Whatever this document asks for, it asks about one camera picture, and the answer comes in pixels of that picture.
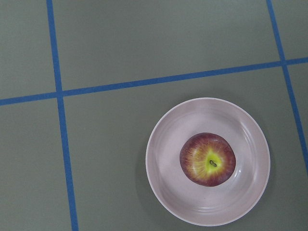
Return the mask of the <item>red apple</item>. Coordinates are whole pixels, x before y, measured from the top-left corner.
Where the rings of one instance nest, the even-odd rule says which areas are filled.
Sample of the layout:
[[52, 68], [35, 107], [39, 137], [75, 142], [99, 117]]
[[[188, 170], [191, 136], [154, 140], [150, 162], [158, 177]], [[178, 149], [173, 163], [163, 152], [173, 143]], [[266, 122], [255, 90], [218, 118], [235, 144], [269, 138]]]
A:
[[221, 136], [203, 132], [190, 137], [180, 151], [180, 166], [186, 177], [205, 187], [226, 182], [234, 173], [236, 157]]

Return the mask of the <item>pink plate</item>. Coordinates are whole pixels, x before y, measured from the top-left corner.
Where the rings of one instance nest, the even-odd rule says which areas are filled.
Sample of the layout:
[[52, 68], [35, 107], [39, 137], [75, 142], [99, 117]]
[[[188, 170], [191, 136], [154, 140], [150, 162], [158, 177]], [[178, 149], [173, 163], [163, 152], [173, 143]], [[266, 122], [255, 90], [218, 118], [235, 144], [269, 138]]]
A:
[[[184, 143], [201, 132], [223, 137], [235, 154], [234, 173], [215, 187], [192, 182], [180, 166]], [[270, 175], [270, 152], [262, 130], [245, 110], [222, 99], [196, 98], [158, 121], [145, 164], [155, 196], [170, 213], [191, 224], [219, 226], [241, 218], [259, 201]]]

